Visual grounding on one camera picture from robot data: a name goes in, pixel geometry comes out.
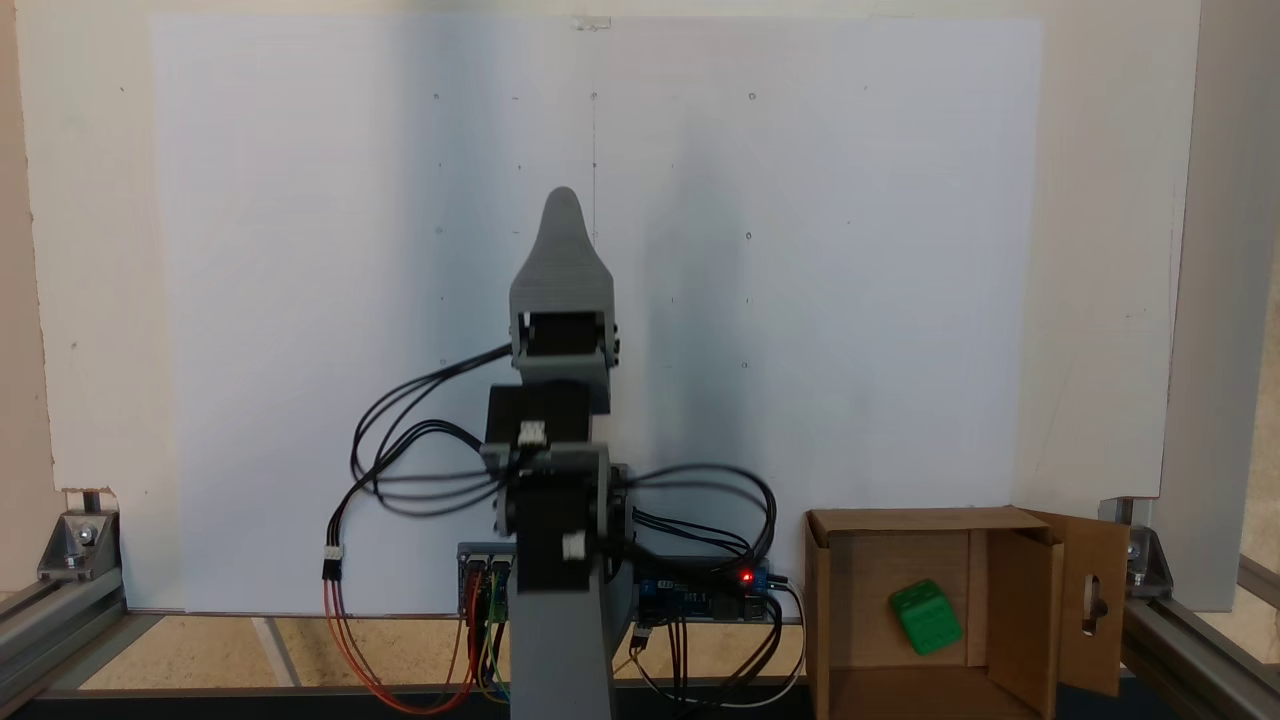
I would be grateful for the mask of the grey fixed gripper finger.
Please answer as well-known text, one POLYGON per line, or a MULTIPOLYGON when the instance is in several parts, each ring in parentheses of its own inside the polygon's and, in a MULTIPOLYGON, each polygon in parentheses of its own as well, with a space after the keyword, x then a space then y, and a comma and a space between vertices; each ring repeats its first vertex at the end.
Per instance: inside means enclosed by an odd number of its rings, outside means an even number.
POLYGON ((509 288, 512 310, 612 310, 614 281, 588 233, 579 196, 547 196, 530 252, 509 288))

